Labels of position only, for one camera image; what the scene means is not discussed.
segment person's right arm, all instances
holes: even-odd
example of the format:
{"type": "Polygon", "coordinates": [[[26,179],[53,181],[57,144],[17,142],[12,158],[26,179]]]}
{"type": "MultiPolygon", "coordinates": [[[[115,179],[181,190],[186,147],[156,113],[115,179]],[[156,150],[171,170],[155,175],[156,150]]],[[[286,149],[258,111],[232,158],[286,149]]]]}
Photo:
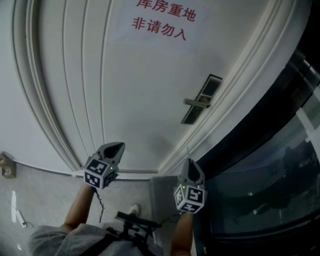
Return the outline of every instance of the person's right arm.
{"type": "Polygon", "coordinates": [[[194,215],[181,215],[171,243],[171,256],[190,256],[193,242],[194,215]]]}

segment person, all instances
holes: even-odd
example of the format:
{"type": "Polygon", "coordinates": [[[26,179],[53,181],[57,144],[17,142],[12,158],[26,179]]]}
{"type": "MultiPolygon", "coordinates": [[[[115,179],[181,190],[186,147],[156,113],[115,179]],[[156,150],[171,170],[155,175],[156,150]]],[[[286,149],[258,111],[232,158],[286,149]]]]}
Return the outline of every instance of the person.
{"type": "MultiPolygon", "coordinates": [[[[30,236],[27,250],[30,256],[160,256],[162,249],[154,244],[148,243],[147,252],[141,250],[132,241],[117,239],[105,243],[103,239],[110,236],[106,229],[88,225],[87,219],[94,197],[91,186],[84,184],[78,192],[71,208],[60,227],[39,226],[30,236]],[[90,248],[100,242],[102,250],[98,254],[90,248]]],[[[131,215],[138,216],[140,208],[134,204],[130,209],[131,215]]],[[[172,240],[172,256],[191,255],[193,241],[193,215],[184,213],[181,215],[172,240]]]]}

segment gray t-shirt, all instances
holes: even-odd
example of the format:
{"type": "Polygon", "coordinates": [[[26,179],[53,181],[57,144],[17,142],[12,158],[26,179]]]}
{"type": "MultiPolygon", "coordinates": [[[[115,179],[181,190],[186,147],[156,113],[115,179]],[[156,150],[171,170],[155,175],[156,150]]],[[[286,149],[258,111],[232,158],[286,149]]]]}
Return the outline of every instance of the gray t-shirt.
{"type": "MultiPolygon", "coordinates": [[[[97,226],[80,224],[71,232],[59,227],[39,226],[28,242],[30,256],[79,256],[102,240],[109,232],[97,226]]],[[[148,249],[155,256],[162,256],[161,247],[149,244],[148,249]]],[[[130,241],[113,241],[100,256],[143,256],[130,241]]]]}

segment glass panel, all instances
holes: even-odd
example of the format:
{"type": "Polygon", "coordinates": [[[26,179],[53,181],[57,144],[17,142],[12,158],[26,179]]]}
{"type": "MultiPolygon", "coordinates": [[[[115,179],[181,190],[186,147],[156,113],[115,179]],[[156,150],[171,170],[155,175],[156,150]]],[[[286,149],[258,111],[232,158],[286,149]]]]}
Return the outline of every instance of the glass panel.
{"type": "MultiPolygon", "coordinates": [[[[313,97],[304,111],[319,126],[319,102],[313,97]]],[[[206,182],[215,233],[244,233],[290,223],[320,209],[319,161],[295,115],[255,152],[206,182]]]]}

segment white shoe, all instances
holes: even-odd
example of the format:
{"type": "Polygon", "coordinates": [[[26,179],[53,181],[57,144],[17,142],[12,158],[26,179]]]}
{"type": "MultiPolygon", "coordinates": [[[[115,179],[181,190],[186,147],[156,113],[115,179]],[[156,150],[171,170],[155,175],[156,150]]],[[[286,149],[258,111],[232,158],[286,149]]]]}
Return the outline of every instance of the white shoe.
{"type": "Polygon", "coordinates": [[[129,214],[130,215],[135,215],[136,217],[139,217],[140,210],[141,210],[140,204],[135,203],[135,204],[133,204],[131,206],[129,214]]]}

